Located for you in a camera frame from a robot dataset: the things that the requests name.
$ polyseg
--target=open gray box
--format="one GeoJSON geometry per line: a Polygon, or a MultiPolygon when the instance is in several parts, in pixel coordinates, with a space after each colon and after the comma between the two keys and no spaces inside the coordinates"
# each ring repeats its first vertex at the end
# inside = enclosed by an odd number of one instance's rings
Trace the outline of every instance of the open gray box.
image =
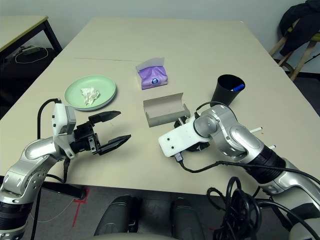
{"type": "Polygon", "coordinates": [[[149,127],[175,122],[178,118],[190,117],[190,111],[182,105],[182,95],[177,93],[143,101],[144,113],[149,127]]]}

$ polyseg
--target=white wall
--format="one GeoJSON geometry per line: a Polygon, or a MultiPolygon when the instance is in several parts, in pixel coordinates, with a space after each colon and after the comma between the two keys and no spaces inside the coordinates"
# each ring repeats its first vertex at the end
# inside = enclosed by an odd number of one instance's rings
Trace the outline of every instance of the white wall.
{"type": "MultiPolygon", "coordinates": [[[[62,47],[92,17],[238,20],[251,29],[265,49],[270,50],[279,40],[278,24],[283,13],[302,2],[304,0],[1,0],[0,15],[49,16],[62,47]]],[[[49,45],[44,34],[33,41],[38,45],[49,45]]],[[[295,53],[289,63],[295,65],[302,51],[295,53]]],[[[313,55],[318,52],[320,43],[313,55]]],[[[307,63],[302,71],[320,73],[320,57],[307,63]]]]}

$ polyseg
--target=green plate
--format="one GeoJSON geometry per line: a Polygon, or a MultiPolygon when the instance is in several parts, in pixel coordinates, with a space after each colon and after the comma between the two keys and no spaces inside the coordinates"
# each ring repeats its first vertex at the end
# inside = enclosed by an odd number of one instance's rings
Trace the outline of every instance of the green plate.
{"type": "Polygon", "coordinates": [[[116,84],[110,78],[103,75],[90,75],[74,81],[64,92],[66,102],[80,111],[92,111],[107,105],[116,94],[116,84]],[[99,96],[92,105],[85,105],[85,97],[81,89],[95,88],[99,96]]]}

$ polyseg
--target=crumpled tissue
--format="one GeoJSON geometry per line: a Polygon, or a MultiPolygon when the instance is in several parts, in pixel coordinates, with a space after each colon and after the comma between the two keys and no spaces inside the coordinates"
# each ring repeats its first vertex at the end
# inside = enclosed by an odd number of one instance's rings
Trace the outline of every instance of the crumpled tissue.
{"type": "Polygon", "coordinates": [[[92,105],[100,95],[99,91],[94,87],[81,88],[81,94],[84,96],[85,105],[92,105]]]}

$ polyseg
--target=white stick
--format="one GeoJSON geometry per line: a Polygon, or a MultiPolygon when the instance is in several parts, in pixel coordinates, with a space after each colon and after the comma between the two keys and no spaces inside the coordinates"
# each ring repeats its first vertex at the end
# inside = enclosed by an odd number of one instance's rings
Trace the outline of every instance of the white stick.
{"type": "Polygon", "coordinates": [[[258,132],[258,131],[261,131],[262,130],[262,126],[261,127],[257,127],[257,128],[255,128],[255,129],[252,129],[252,130],[250,130],[250,133],[255,133],[255,132],[258,132]]]}

